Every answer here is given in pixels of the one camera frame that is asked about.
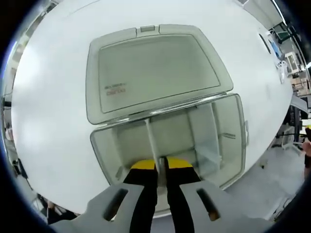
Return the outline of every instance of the yellow object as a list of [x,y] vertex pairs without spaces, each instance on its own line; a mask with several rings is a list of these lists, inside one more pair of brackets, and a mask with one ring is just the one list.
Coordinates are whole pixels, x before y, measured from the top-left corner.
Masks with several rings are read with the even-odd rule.
[[154,168],[155,162],[152,159],[140,160],[131,167],[131,169],[147,169],[147,170],[153,170]]
[[169,162],[169,169],[171,168],[184,168],[184,167],[192,167],[187,160],[177,159],[177,158],[167,158]]

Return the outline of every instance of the white table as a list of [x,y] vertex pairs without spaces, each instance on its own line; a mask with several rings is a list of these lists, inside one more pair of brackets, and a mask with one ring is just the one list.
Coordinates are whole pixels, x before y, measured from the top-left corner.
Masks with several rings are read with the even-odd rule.
[[104,34],[158,24],[197,26],[220,55],[249,123],[245,171],[268,148],[292,88],[289,80],[280,83],[273,55],[258,35],[265,28],[238,5],[229,0],[64,1],[31,37],[13,90],[16,149],[39,194],[82,213],[108,187],[89,138],[97,126],[86,117],[89,44]]

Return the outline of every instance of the transparent lid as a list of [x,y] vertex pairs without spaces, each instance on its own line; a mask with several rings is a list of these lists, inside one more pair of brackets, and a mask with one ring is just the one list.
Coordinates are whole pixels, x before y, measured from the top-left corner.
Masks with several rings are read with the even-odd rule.
[[[243,172],[245,131],[238,95],[152,116],[149,122],[152,130],[141,120],[92,133],[95,154],[111,184],[123,182],[135,162],[163,156],[186,159],[201,179],[218,186]],[[166,192],[161,189],[158,195],[156,214],[162,214],[169,209]]]
[[92,124],[232,88],[220,57],[194,26],[128,29],[90,45],[86,110]]

